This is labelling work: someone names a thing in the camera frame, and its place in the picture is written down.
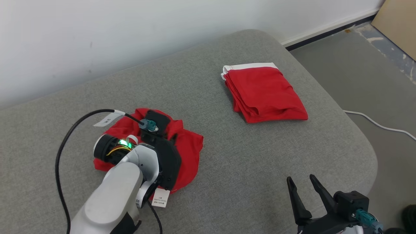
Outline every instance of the red cloth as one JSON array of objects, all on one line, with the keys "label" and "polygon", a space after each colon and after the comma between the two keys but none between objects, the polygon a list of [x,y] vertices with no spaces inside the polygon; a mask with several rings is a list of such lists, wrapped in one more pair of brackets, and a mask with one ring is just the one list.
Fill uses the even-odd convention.
[{"label": "red cloth", "polygon": [[[132,116],[136,119],[143,119],[148,110],[146,108],[136,109]],[[182,120],[173,120],[162,111],[154,111],[167,116],[171,120],[166,128],[167,139],[170,140],[177,134],[175,146],[181,156],[182,163],[175,186],[171,191],[172,194],[176,190],[185,187],[195,178],[198,172],[199,152],[203,146],[203,136],[184,129]],[[110,134],[119,139],[126,139],[129,135],[134,135],[140,142],[139,125],[128,117],[121,118],[105,134]],[[94,166],[95,169],[106,172],[114,165],[96,158],[94,159]]]},{"label": "red cloth", "polygon": [[234,111],[242,112],[247,123],[308,119],[298,95],[277,68],[229,70],[223,76],[233,95]]}]

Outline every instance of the green led light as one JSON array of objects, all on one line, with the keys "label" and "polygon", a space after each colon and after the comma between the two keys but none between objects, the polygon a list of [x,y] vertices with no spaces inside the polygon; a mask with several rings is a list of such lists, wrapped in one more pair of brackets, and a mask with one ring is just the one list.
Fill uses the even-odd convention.
[{"label": "green led light", "polygon": [[125,145],[125,146],[128,146],[129,144],[127,143],[127,141],[125,141],[125,140],[120,140],[119,141],[119,144],[122,144],[122,145]]}]

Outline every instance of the gray floor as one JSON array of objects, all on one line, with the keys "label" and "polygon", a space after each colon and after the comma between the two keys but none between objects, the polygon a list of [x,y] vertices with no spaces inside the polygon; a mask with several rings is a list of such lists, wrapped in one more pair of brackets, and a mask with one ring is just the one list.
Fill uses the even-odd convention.
[{"label": "gray floor", "polygon": [[[416,136],[416,82],[411,68],[414,61],[409,63],[403,55],[400,59],[404,61],[398,61],[395,54],[383,52],[373,45],[382,39],[369,40],[374,37],[367,35],[379,32],[370,25],[364,26],[365,29],[357,26],[349,33],[339,32],[291,53],[344,110],[365,113],[383,126],[404,129]],[[391,45],[383,48],[403,53],[390,41],[383,41]],[[378,128],[362,116],[349,116],[367,136],[378,158],[377,179],[368,195],[369,211],[386,228],[402,227],[401,210],[416,204],[416,141]]]}]

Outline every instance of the white power cord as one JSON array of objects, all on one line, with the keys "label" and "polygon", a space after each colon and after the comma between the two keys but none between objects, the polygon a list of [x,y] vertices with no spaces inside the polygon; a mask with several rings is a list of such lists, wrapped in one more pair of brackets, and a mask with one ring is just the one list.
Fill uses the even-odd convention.
[{"label": "white power cord", "polygon": [[413,140],[415,140],[415,141],[416,141],[416,137],[414,137],[412,134],[410,134],[410,133],[408,133],[408,132],[406,132],[406,131],[404,131],[404,130],[394,129],[394,128],[389,128],[389,127],[384,127],[384,126],[381,126],[381,125],[379,125],[378,123],[376,123],[374,120],[372,120],[370,117],[366,116],[366,115],[365,115],[365,114],[363,114],[363,113],[360,113],[360,112],[355,112],[355,111],[348,111],[348,110],[343,110],[343,111],[344,111],[345,113],[348,113],[348,114],[362,115],[362,116],[366,117],[368,120],[370,120],[373,124],[377,125],[378,127],[382,128],[382,129],[389,130],[389,131],[394,131],[394,132],[402,132],[402,133],[406,133],[408,136],[410,136],[411,138],[413,138]]}]

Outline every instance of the gray sofa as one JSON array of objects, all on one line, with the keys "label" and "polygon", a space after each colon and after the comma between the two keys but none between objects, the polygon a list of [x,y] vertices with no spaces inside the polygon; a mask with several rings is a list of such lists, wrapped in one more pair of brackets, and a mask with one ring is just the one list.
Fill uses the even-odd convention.
[{"label": "gray sofa", "polygon": [[[273,62],[293,85],[308,121],[247,124],[233,112],[220,78],[223,65]],[[1,111],[0,233],[65,233],[54,163],[71,125],[102,108],[159,109],[204,136],[199,171],[156,208],[164,233],[296,233],[286,177],[314,216],[324,207],[315,174],[327,190],[367,194],[377,173],[374,151],[336,102],[290,53],[264,32],[244,30]],[[61,158],[61,183],[73,217],[101,183],[92,148],[107,128],[84,121]],[[137,233],[158,233],[149,207]]]}]

